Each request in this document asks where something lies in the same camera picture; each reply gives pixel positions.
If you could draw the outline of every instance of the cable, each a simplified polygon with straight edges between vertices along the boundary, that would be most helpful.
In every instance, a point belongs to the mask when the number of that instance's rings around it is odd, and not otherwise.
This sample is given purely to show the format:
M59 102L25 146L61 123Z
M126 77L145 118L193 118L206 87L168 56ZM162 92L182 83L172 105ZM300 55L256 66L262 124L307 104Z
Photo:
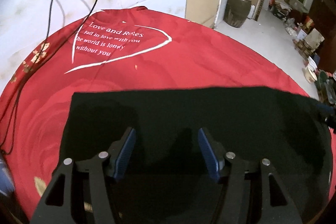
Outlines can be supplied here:
M89 18L89 16L92 14L96 4L97 4L98 0L95 0L89 14L87 16L85 16L83 22L81 23L80 26L78 26L77 29L75 29L57 48L56 50L51 54L49 55L46 59L44 59L36 68L33 69L33 66L35 65L36 61L38 60L38 58L40 57L41 53L43 52L43 48L45 46L45 44L47 43L47 40L48 40L48 36L49 36L49 32L50 32L50 23L51 23L51 10L52 10L52 6L53 6L53 0L51 0L50 2L50 9L49 9L49 19L48 19L48 31L47 31L47 36L46 36L46 39L45 39L45 42L42 44L41 46L41 50L40 52L38 53L38 56L36 57L34 63L32 64L32 66L30 67L29 71L27 72L26 74L26 77L24 77L22 79L22 82L20 83L20 86L18 88L18 91L17 91L17 96L16 96L16 99L15 99L15 102L14 102L14 106L13 106L13 109L12 109L12 112L10 114L10 117L9 117L9 121L8 121L8 126L7 126L7 130L6 130L6 133L5 133L5 137L4 137L4 140L1 142L0 144L0 148L4 145L5 141L6 141L6 138L7 138L7 135L8 135L8 131L9 131L9 127L11 125L11 121L12 121L12 117L13 117L13 114L14 114L14 124L13 124L13 131L12 131L12 141L11 141L11 147L10 147L10 150L8 152L4 151L1 149L1 152L4 154L4 155L9 155L12 151L13 151L13 147L14 147L14 133L15 133L15 126L16 126L16 118L17 118L17 109L18 109L18 102L19 102L19 98L20 98L20 95L21 95L21 92L22 92L22 89L23 87L25 86L25 84L27 83L27 81L30 79L30 77L33 76L33 74L35 72L37 72L37 70L39 68L41 68L46 62L48 62L54 55L55 53L69 40L69 38L71 36L73 36L86 22L86 20Z

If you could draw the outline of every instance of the metal screw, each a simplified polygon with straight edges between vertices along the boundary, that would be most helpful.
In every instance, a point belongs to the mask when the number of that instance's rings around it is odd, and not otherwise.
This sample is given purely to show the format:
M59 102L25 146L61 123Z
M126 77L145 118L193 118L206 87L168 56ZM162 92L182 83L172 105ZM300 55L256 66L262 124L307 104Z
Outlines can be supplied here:
M106 151L103 151L103 152L100 152L100 153L98 154L98 157L101 158L101 159L104 159L104 158L106 158L108 155L109 155L109 153L107 153Z
M228 153L226 153L226 157L229 158L229 159L234 159L235 156L236 156L236 154L233 153L233 152L228 152Z
M263 165L266 165L266 166L269 166L271 164L269 159L263 159L261 162L263 163Z
M69 165L69 164L72 163L72 159L71 159L71 158L66 158L65 160L63 160L63 163L64 163L65 165Z

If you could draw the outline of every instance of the black cloth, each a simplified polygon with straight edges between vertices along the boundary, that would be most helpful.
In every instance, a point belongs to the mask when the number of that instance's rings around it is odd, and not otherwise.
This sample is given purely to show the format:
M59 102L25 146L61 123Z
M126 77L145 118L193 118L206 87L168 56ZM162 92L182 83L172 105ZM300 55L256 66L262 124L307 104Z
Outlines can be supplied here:
M207 175L197 132L245 160L268 158L304 221L326 204L331 137L315 99L266 87L75 93L60 161L89 159L120 139L137 142L111 188L126 223L209 223L220 194Z

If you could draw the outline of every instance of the brown cabinet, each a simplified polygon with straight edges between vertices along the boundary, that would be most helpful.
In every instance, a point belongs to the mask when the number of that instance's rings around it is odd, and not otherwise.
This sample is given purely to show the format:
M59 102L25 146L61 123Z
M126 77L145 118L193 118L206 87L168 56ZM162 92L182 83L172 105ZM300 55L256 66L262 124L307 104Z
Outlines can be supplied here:
M320 56L318 68L333 73L336 70L336 3L334 0L313 0L308 15L325 38L316 51Z

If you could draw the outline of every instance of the gray floor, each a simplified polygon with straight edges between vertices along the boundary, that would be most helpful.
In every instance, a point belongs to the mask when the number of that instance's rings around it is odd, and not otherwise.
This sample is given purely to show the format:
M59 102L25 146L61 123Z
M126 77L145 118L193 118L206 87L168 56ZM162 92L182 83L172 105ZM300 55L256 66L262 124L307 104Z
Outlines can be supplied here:
M310 97L318 99L314 84L305 79L303 58L294 49L292 37L286 32L283 22L270 11L262 10L258 21L247 19L240 28L222 21L215 28L245 46L256 51L287 73Z

